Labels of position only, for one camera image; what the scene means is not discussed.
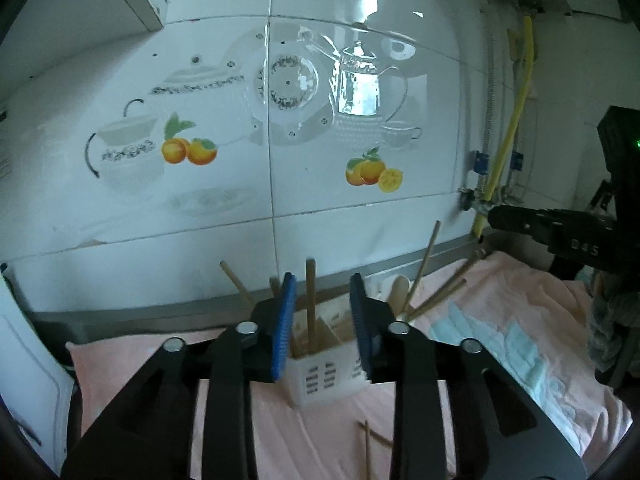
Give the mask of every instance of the gray fabric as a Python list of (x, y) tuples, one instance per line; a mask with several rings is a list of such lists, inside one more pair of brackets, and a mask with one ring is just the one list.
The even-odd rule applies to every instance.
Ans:
[(622, 338), (616, 334), (607, 301), (601, 296), (593, 298), (591, 303), (589, 329), (589, 359), (599, 371), (609, 370), (616, 363), (616, 356), (622, 349)]
[[(621, 327), (640, 327), (640, 296), (637, 292), (613, 295), (609, 301), (595, 296), (591, 303), (588, 341), (589, 358), (595, 367), (605, 372), (616, 363), (624, 344)], [(640, 373), (640, 350), (636, 352), (629, 371)]]

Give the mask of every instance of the yellow gas pipe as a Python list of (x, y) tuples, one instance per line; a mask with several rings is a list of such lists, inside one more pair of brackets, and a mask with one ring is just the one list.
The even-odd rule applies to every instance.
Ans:
[[(496, 156), (494, 166), (491, 169), (491, 174), (489, 176), (489, 182), (484, 189), (484, 196), (482, 197), (484, 200), (491, 200), (494, 196), (495, 188), (498, 186), (500, 182), (500, 176), (502, 175), (502, 168), (504, 167), (504, 163), (507, 160), (507, 156), (509, 154), (509, 148), (513, 143), (513, 137), (516, 134), (516, 130), (518, 129), (518, 124), (520, 123), (520, 117), (522, 116), (522, 111), (524, 110), (525, 101), (527, 99), (527, 95), (529, 94), (529, 87), (531, 85), (531, 74), (533, 72), (533, 22), (531, 20), (531, 16), (524, 17), (524, 45), (525, 45), (525, 57), (524, 57), (524, 80), (522, 81), (522, 86), (520, 86), (520, 91), (518, 92), (518, 97), (516, 99), (515, 105), (513, 106), (513, 113), (511, 114), (511, 120), (509, 121), (509, 127), (507, 129), (507, 135), (504, 137), (502, 145), (500, 146), (500, 150), (498, 151), (498, 155)], [(484, 216), (480, 213), (476, 213), (476, 219), (474, 220), (473, 233), (479, 238), (482, 234), (482, 229), (484, 228)]]

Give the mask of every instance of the orange fruit illustration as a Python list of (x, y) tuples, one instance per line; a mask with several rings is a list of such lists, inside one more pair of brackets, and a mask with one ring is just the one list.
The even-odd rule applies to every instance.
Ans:
[(178, 164), (187, 156), (187, 147), (181, 140), (183, 139), (169, 139), (162, 144), (162, 156), (169, 164)]
[(362, 186), (362, 184), (364, 184), (361, 171), (365, 162), (366, 161), (361, 158), (352, 158), (347, 164), (347, 170), (344, 172), (344, 176), (352, 186)]
[(174, 140), (179, 140), (183, 143), (184, 147), (189, 149), (190, 142), (187, 139), (183, 139), (182, 137), (174, 137)]
[(218, 155), (218, 147), (209, 139), (193, 139), (187, 148), (187, 158), (197, 166), (213, 162)]
[(377, 184), (378, 179), (383, 171), (386, 170), (386, 164), (381, 160), (366, 160), (362, 163), (362, 168), (360, 169), (360, 176), (362, 177), (362, 181), (371, 186), (372, 184)]
[(389, 168), (380, 174), (378, 187), (383, 193), (391, 193), (398, 190), (402, 184), (402, 171)]

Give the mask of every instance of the blue cloth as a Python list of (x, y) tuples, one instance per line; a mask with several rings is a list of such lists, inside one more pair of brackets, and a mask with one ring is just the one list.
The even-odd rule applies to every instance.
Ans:
[(580, 441), (574, 431), (575, 410), (562, 402), (566, 386), (549, 376), (548, 362), (520, 325), (512, 321), (502, 334), (494, 324), (468, 316), (449, 303), (448, 317), (434, 323), (429, 332), (430, 339), (452, 345), (469, 337), (484, 345), (580, 453)]

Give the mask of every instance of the tile grout line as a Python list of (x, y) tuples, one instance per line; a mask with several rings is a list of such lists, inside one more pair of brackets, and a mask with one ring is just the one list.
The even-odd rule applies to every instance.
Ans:
[(262, 70), (264, 74), (264, 79), (262, 81), (262, 86), (264, 88), (264, 99), (267, 107), (267, 125), (266, 125), (266, 133), (267, 133), (267, 152), (269, 155), (269, 190), (271, 193), (271, 232), (273, 233), (273, 256), (276, 262), (276, 273), (277, 278), (280, 279), (280, 262), (278, 260), (278, 245), (276, 243), (276, 222), (275, 222), (275, 210), (274, 210), (274, 201), (273, 201), (273, 171), (271, 171), (271, 134), (270, 134), (270, 106), (269, 106), (269, 47), (271, 44), (271, 17), (267, 17), (267, 26), (265, 30), (264, 41), (266, 45), (266, 52), (264, 56), (264, 69)]
[[(217, 18), (266, 18), (268, 21), (270, 21), (270, 18), (281, 18), (284, 20), (300, 20), (302, 22), (315, 22), (315, 23), (325, 23), (327, 25), (336, 25), (337, 27), (348, 27), (348, 28), (356, 28), (353, 25), (350, 25), (349, 23), (339, 23), (339, 22), (332, 22), (330, 20), (320, 20), (319, 18), (305, 18), (303, 16), (286, 16), (283, 14), (277, 14), (277, 15), (273, 15), (271, 13), (271, 6), (272, 6), (273, 0), (270, 0), (269, 2), (269, 10), (268, 10), (268, 15), (265, 16), (264, 14), (224, 14), (221, 16), (203, 16), (201, 18), (190, 18), (190, 19), (184, 19), (184, 20), (177, 20), (175, 22), (170, 22), (170, 23), (166, 23), (165, 25), (173, 25), (175, 23), (188, 23), (188, 22), (199, 22), (201, 20), (215, 20)], [(419, 48), (425, 48), (427, 50), (430, 50), (431, 52), (434, 52), (436, 54), (439, 54), (440, 56), (444, 56), (447, 57), (453, 61), (456, 61), (460, 64), (463, 64), (465, 66), (468, 66), (470, 69), (475, 70), (476, 72), (479, 72), (481, 74), (485, 74), (486, 72), (484, 70), (482, 70), (481, 68), (475, 67), (474, 65), (472, 65), (471, 63), (465, 61), (462, 59), (462, 56), (459, 57), (453, 57), (450, 56), (449, 54), (445, 54), (444, 52), (441, 52), (439, 50), (434, 49), (433, 47), (430, 46), (426, 46), (424, 44), (418, 43), (417, 41), (411, 40), (409, 38), (406, 38), (404, 36), (402, 36), (401, 34), (396, 34), (393, 33), (391, 31), (382, 31), (382, 30), (376, 30), (373, 28), (367, 28), (366, 29), (367, 32), (374, 32), (376, 34), (381, 34), (382, 36), (386, 36), (388, 38), (393, 38), (395, 40), (399, 40), (399, 41), (404, 41), (405, 43), (408, 43), (412, 46), (417, 46)], [(502, 81), (499, 81), (499, 83), (503, 86), (506, 86), (507, 88), (511, 89), (511, 90), (515, 90), (514, 88), (512, 88), (511, 86), (509, 86), (507, 84), (507, 82), (504, 80), (504, 78), (502, 78)]]
[[(164, 236), (172, 236), (172, 235), (179, 235), (179, 234), (183, 234), (183, 233), (193, 233), (196, 231), (204, 231), (207, 229), (216, 229), (219, 227), (230, 227), (230, 226), (235, 226), (235, 225), (243, 225), (243, 224), (251, 224), (253, 222), (261, 222), (264, 220), (271, 220), (272, 222), (272, 229), (273, 229), (273, 234), (274, 234), (274, 244), (275, 244), (275, 224), (274, 224), (274, 220), (275, 219), (279, 219), (279, 218), (292, 218), (294, 216), (302, 216), (302, 215), (311, 215), (311, 214), (316, 214), (316, 213), (324, 213), (324, 212), (331, 212), (331, 211), (338, 211), (340, 209), (354, 209), (354, 208), (358, 208), (358, 207), (365, 207), (365, 206), (369, 206), (369, 205), (381, 205), (381, 204), (389, 204), (389, 203), (396, 203), (396, 202), (405, 202), (408, 200), (418, 200), (421, 198), (430, 198), (430, 197), (436, 197), (436, 196), (447, 196), (447, 195), (452, 195), (455, 194), (454, 192), (443, 192), (443, 193), (434, 193), (434, 194), (426, 194), (426, 195), (418, 195), (418, 196), (407, 196), (404, 198), (395, 198), (392, 200), (382, 200), (380, 202), (365, 202), (362, 204), (354, 204), (354, 205), (343, 205), (343, 206), (338, 206), (338, 207), (330, 207), (330, 208), (326, 208), (326, 209), (316, 209), (316, 210), (312, 210), (312, 211), (301, 211), (301, 212), (297, 212), (297, 213), (287, 213), (287, 214), (283, 214), (283, 215), (274, 215), (273, 213), (273, 205), (271, 208), (271, 216), (266, 216), (266, 217), (261, 217), (261, 218), (253, 218), (251, 220), (242, 220), (242, 221), (238, 221), (238, 222), (230, 222), (230, 223), (225, 223), (225, 224), (218, 224), (218, 225), (211, 225), (211, 226), (206, 226), (206, 227), (194, 227), (194, 228), (190, 228), (190, 229), (183, 229), (180, 231), (173, 231), (170, 233), (158, 233), (158, 234), (154, 234), (154, 235), (149, 235), (149, 236), (139, 236), (139, 237), (135, 237), (135, 238), (126, 238), (123, 240), (117, 240), (114, 242), (104, 242), (101, 244), (96, 244), (94, 246), (85, 246), (85, 247), (70, 247), (70, 248), (66, 248), (66, 249), (60, 249), (60, 250), (55, 250), (55, 251), (47, 251), (44, 253), (37, 253), (37, 254), (24, 254), (22, 256), (16, 256), (14, 258), (6, 258), (6, 260), (8, 262), (19, 262), (21, 260), (27, 260), (29, 258), (38, 258), (41, 256), (52, 256), (54, 254), (61, 254), (61, 253), (67, 253), (67, 252), (71, 252), (71, 251), (78, 251), (78, 250), (82, 250), (82, 249), (91, 249), (91, 248), (96, 248), (96, 247), (104, 247), (104, 246), (112, 246), (112, 245), (117, 245), (117, 244), (123, 244), (123, 243), (128, 243), (128, 242), (135, 242), (135, 241), (139, 241), (139, 240), (151, 240), (153, 238), (161, 238)], [(552, 199), (550, 197), (547, 197), (545, 195), (541, 195), (544, 196), (545, 198), (548, 198), (550, 200), (554, 200), (554, 202), (557, 202), (557, 200)]]

